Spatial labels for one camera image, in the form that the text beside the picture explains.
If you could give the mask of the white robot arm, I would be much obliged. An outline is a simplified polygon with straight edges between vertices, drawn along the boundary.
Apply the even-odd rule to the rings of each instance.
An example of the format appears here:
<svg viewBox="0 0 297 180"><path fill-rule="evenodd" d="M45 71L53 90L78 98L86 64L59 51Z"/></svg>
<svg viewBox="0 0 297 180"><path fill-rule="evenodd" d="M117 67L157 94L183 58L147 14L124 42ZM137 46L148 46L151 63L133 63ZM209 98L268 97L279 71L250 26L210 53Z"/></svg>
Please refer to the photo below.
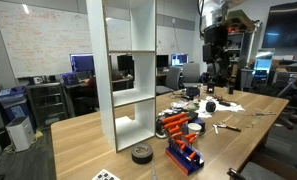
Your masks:
<svg viewBox="0 0 297 180"><path fill-rule="evenodd" d="M216 86L225 86L229 77L229 59L224 49L228 38L228 10L241 3L241 0L197 0L199 36L204 40L203 61L210 82Z"/></svg>

